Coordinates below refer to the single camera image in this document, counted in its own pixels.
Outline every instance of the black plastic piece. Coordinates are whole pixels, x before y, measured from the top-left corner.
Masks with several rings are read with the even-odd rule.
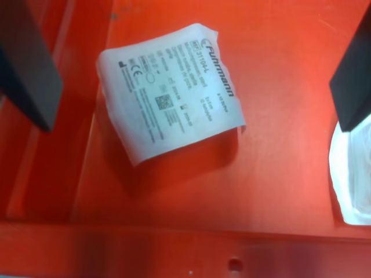
[[[34,123],[52,130],[62,80],[24,0],[0,0],[0,88]]]
[[[330,82],[342,131],[371,113],[371,5]]]

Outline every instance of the plastic bag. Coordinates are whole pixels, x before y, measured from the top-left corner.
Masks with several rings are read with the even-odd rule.
[[[97,70],[133,165],[245,125],[217,32],[200,24],[105,50]]]
[[[337,124],[329,162],[344,221],[371,225],[371,115],[351,132]]]

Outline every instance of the red surface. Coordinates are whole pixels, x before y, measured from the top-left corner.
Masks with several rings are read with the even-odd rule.
[[[369,277],[371,245],[122,226],[1,225],[0,269],[32,277]],[[241,272],[231,272],[230,259]]]
[[[28,3],[64,93],[50,134],[10,102],[0,109],[0,272],[115,276],[138,266],[138,276],[169,277],[189,275],[192,266],[203,271],[199,276],[217,277],[228,276],[226,262],[246,252],[250,268],[263,261],[277,266],[275,277],[305,277],[292,270],[297,262],[313,264],[317,272],[305,272],[308,277],[366,273],[362,258],[370,251],[371,229],[344,224],[332,193],[328,152],[336,114],[328,84],[369,0]],[[219,32],[247,131],[229,131],[133,169],[108,120],[97,56],[194,22]],[[306,258],[287,237],[279,248],[270,239],[255,264],[251,233],[358,238],[365,245],[300,243],[309,250]],[[87,269],[76,270],[84,266],[81,238],[95,255],[88,256]],[[352,254],[350,264],[339,253]]]

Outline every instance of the white label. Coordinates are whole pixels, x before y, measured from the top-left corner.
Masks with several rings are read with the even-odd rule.
[[[200,24],[106,50],[97,67],[133,165],[245,125],[217,32]]]

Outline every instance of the fuhrmann logo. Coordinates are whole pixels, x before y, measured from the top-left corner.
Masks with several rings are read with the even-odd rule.
[[[214,63],[214,66],[215,66],[215,68],[216,68],[216,70],[219,74],[219,77],[220,77],[225,89],[227,90],[228,95],[230,97],[233,97],[234,95],[233,95],[231,85],[228,83],[227,78],[225,78],[225,74],[224,74],[224,72],[221,69],[221,66],[219,64],[219,59],[215,56],[214,48],[211,46],[210,41],[208,39],[203,39],[201,41],[201,46],[202,46],[202,48],[209,49],[209,56]]]

